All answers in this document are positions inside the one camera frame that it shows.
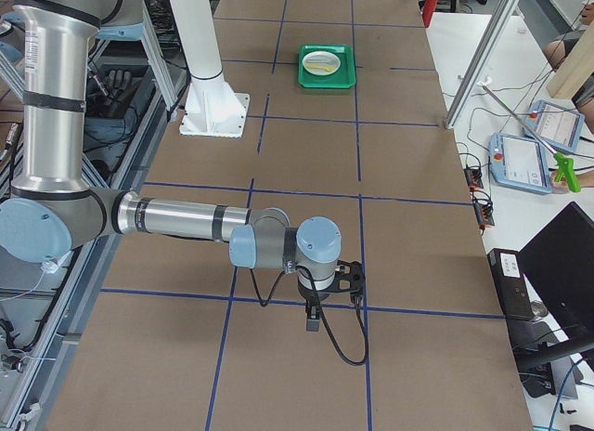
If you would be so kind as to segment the yellow plastic spoon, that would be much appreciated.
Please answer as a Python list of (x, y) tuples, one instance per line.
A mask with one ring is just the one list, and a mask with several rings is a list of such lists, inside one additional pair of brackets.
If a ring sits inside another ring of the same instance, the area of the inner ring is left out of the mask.
[(326, 76), (334, 74), (338, 69), (333, 66), (324, 66), (319, 64), (306, 65), (303, 67), (307, 72), (314, 75)]

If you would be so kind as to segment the black box device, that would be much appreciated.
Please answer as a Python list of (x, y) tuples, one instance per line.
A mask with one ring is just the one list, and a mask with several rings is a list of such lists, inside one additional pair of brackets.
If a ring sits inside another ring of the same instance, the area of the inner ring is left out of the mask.
[(511, 320), (531, 320), (533, 311), (518, 253), (493, 248), (488, 252), (487, 260), (504, 316)]

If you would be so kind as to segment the orange black adapter lower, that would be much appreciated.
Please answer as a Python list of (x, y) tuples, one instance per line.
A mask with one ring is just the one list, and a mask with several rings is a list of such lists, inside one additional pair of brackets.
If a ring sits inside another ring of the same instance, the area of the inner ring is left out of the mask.
[(480, 229), (493, 227), (493, 203), (486, 199), (477, 199), (472, 202), (477, 224)]

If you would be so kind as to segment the orange black adapter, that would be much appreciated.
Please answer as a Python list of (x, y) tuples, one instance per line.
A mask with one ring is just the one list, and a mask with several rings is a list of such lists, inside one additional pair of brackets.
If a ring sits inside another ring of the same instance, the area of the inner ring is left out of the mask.
[(469, 190), (483, 189), (483, 173), (481, 167), (466, 166), (463, 169), (464, 176), (469, 187)]
[(472, 202), (477, 224), (480, 229), (493, 227), (493, 203), (486, 199), (477, 199)]

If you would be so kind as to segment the orange black adapter upper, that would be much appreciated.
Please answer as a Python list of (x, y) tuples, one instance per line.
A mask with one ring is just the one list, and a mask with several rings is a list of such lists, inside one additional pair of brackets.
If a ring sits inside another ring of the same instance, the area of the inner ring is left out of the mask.
[(466, 166), (463, 169), (464, 176), (469, 187), (469, 190), (483, 189), (483, 173), (481, 167)]

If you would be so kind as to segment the green plastic tray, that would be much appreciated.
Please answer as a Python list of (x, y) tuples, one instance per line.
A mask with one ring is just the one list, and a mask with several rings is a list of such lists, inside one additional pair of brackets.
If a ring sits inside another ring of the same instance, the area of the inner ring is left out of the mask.
[[(341, 59), (341, 68), (330, 76), (315, 76), (306, 72), (301, 60), (305, 54), (317, 50), (336, 54)], [(297, 76), (298, 83), (304, 88), (350, 89), (357, 81), (354, 51), (349, 45), (302, 45), (299, 50)]]

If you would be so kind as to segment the black computer monitor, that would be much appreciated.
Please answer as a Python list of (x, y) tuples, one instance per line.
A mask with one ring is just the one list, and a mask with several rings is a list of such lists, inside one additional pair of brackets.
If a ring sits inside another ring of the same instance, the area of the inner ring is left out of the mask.
[(570, 337), (593, 331), (593, 220), (568, 203), (519, 252), (538, 297)]

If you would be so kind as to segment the white round plate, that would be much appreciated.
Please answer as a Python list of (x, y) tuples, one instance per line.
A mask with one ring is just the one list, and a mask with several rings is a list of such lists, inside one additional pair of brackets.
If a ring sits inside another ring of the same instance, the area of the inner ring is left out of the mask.
[(301, 60), (301, 63), (303, 67), (306, 65), (319, 64), (324, 66), (333, 66), (338, 70), (342, 66), (341, 59), (336, 54), (323, 50), (312, 51), (305, 54)]

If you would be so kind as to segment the near blue teach pendant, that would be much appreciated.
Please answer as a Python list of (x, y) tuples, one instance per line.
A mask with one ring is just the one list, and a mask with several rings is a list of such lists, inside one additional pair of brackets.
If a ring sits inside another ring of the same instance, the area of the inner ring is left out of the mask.
[(530, 137), (495, 133), (489, 140), (489, 171), (498, 185), (550, 194), (546, 150)]

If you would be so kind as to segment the blue teach pendant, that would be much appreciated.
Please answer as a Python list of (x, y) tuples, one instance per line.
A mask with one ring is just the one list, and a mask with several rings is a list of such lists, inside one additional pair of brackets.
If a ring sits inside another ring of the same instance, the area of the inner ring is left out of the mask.
[(530, 137), (495, 133), (489, 140), (489, 171), (498, 185), (550, 194), (546, 150)]
[(576, 109), (567, 109), (540, 99), (531, 106), (525, 122), (555, 149), (574, 153), (585, 124), (585, 116)]

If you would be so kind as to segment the far blue teach pendant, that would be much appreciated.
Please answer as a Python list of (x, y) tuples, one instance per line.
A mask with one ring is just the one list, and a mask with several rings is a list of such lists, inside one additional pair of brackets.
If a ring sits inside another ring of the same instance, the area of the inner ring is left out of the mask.
[(574, 153), (585, 124), (585, 116), (576, 109), (567, 109), (540, 99), (531, 106), (525, 122), (555, 149)]

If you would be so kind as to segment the red cylinder tube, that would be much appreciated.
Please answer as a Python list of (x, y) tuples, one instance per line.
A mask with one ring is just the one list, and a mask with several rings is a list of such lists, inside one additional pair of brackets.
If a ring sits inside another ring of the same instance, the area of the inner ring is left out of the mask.
[(424, 5), (422, 8), (422, 21), (424, 28), (427, 29), (430, 27), (433, 13), (437, 7), (438, 0), (425, 0)]

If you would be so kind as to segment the seated person black shirt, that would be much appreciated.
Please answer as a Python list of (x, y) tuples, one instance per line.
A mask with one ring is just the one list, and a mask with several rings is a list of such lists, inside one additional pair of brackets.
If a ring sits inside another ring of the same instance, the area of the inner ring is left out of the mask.
[[(586, 28), (593, 22), (593, 0), (586, 0), (583, 4), (584, 7), (580, 12), (580, 28), (558, 36), (544, 48), (545, 57), (554, 71), (557, 71), (562, 65), (585, 33)], [(576, 91), (572, 97), (572, 102), (585, 116), (587, 123), (592, 124), (593, 75), (590, 75)]]

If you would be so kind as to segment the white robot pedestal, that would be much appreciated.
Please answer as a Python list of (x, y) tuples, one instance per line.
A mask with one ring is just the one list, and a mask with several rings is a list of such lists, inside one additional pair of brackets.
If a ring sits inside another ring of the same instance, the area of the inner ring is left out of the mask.
[(250, 96), (236, 93), (226, 81), (210, 0), (169, 1), (190, 75), (180, 133), (241, 137)]

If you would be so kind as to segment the aluminium frame post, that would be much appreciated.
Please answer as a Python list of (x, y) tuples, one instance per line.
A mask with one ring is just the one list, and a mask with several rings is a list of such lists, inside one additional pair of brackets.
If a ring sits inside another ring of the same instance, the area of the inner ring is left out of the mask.
[(520, 0), (500, 0), (494, 14), (488, 22), (484, 34), (474, 51), (469, 67), (463, 75), (463, 79), (454, 96), (448, 114), (445, 118), (445, 127), (453, 129), (463, 113), (468, 102), (472, 89), (478, 83), (484, 67), (493, 53), (500, 37), (502, 36), (514, 10)]

